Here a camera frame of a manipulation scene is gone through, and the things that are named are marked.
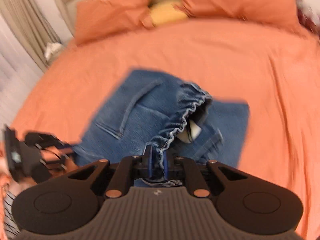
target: yellow pillow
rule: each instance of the yellow pillow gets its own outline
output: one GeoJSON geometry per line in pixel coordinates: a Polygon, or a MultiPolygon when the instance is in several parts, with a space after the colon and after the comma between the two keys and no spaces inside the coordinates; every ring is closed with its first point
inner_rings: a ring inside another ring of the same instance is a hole
{"type": "Polygon", "coordinates": [[[188,16],[180,11],[177,6],[182,6],[182,3],[177,0],[168,0],[157,3],[150,8],[150,16],[154,26],[185,20],[188,16]]]}

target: sheer white curtain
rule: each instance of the sheer white curtain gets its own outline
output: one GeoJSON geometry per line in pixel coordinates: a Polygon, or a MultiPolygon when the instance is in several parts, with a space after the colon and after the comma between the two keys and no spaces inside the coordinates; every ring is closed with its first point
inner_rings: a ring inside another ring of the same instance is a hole
{"type": "Polygon", "coordinates": [[[11,124],[42,75],[0,15],[0,130],[11,124]]]}

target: denim pants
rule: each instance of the denim pants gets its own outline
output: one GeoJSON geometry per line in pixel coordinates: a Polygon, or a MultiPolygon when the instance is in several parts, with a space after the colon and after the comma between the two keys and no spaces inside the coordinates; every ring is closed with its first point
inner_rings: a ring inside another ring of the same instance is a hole
{"type": "Polygon", "coordinates": [[[236,166],[248,113],[247,104],[212,101],[194,83],[162,72],[134,70],[101,107],[82,142],[73,147],[75,162],[81,166],[105,158],[117,163],[152,145],[162,168],[168,149],[198,162],[217,159],[236,166]],[[190,144],[175,139],[188,119],[202,129],[190,144]]]}

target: ribbed gray panel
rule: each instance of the ribbed gray panel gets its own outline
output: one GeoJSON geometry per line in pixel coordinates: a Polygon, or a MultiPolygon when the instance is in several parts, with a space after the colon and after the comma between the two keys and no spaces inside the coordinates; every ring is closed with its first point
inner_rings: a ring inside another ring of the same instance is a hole
{"type": "Polygon", "coordinates": [[[240,231],[219,216],[210,200],[190,196],[185,187],[132,187],[126,196],[106,200],[97,216],[80,229],[56,236],[22,231],[16,238],[54,239],[301,240],[294,231],[273,236],[240,231]]]}

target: curtain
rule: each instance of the curtain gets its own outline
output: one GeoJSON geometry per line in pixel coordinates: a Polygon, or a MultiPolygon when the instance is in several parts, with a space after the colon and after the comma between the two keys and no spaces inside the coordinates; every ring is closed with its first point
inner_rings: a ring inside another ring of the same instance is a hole
{"type": "Polygon", "coordinates": [[[34,0],[0,0],[0,13],[19,42],[42,69],[47,69],[44,51],[48,42],[59,42],[57,34],[34,0]]]}
{"type": "Polygon", "coordinates": [[[0,131],[10,125],[43,75],[0,16],[0,131]]]}

